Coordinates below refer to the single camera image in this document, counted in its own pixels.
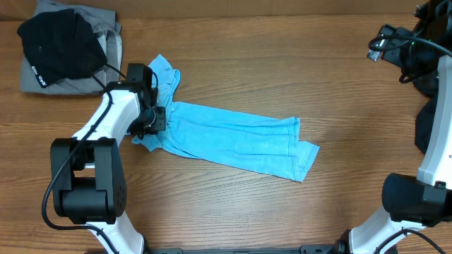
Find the light blue t-shirt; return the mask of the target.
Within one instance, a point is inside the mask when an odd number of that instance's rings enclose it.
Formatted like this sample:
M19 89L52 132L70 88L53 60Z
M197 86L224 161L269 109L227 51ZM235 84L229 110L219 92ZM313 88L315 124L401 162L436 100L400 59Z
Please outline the light blue t-shirt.
M162 55L149 67L156 73L157 103L166 111L166 129L156 135L134 137L149 151L163 149L192 159L204 159L238 169L292 181L305 179L319 147L299 138L301 121L295 116L274 119L187 102L173 96L181 73Z

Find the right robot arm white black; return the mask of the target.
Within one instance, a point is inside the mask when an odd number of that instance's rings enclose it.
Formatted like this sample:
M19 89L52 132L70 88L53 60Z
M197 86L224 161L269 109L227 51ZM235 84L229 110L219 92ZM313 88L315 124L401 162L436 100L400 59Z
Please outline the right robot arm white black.
M410 235L443 252L422 230L451 221L451 52L417 37L406 40L442 53L437 71L439 93L427 152L416 176L389 174L382 205L368 220L346 231L331 253L387 253Z

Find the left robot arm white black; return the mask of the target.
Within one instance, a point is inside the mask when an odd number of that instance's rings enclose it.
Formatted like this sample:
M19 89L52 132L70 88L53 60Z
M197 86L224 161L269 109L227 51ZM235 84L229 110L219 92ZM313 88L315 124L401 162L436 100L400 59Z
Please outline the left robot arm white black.
M127 188L119 146L125 135L142 138L165 129L158 86L148 81L111 82L90 120L50 147L52 180L45 197L67 217L70 230L87 229L106 253L148 253L144 236L125 212Z

